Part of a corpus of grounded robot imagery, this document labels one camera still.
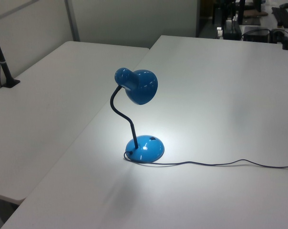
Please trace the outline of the dark robot gripper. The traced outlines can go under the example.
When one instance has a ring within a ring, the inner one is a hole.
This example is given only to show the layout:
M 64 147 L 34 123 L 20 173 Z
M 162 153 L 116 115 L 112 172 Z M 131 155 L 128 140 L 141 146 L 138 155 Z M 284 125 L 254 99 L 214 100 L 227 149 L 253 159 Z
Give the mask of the dark robot gripper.
M 224 39 L 241 39 L 242 33 L 238 21 L 226 20 L 225 32 L 223 33 Z

